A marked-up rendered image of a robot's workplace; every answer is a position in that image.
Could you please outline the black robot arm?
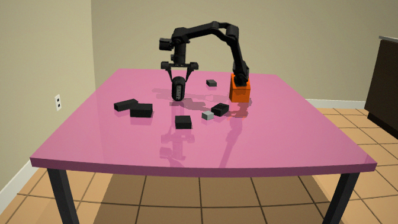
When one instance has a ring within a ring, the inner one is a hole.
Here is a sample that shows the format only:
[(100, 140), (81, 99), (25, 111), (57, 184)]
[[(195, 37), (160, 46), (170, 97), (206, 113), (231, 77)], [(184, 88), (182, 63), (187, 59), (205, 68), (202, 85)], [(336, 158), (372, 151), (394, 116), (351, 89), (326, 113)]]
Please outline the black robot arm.
[[(226, 29), (226, 35), (222, 33), (219, 28)], [(185, 53), (186, 43), (190, 43), (190, 39), (214, 34), (221, 41), (230, 46), (233, 55), (233, 72), (234, 82), (236, 87), (245, 87), (249, 79), (249, 68), (242, 58), (242, 53), (239, 45), (239, 28), (229, 23), (219, 23), (212, 21), (207, 24), (199, 25), (192, 28), (180, 27), (174, 30), (170, 39), (160, 38), (159, 50), (172, 51), (175, 47), (175, 52)]]

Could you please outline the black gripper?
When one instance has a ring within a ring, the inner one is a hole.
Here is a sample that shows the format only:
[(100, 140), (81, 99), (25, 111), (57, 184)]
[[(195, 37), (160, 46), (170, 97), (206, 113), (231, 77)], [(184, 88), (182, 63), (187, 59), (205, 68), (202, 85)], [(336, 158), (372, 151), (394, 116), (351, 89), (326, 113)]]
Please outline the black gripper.
[(190, 62), (185, 63), (185, 53), (174, 53), (174, 63), (169, 62), (161, 62), (161, 69), (165, 69), (169, 73), (169, 77), (172, 82), (172, 74), (171, 74), (171, 67), (186, 67), (187, 68), (187, 75), (185, 81), (187, 82), (189, 75), (192, 71), (198, 70), (198, 63), (197, 62)]

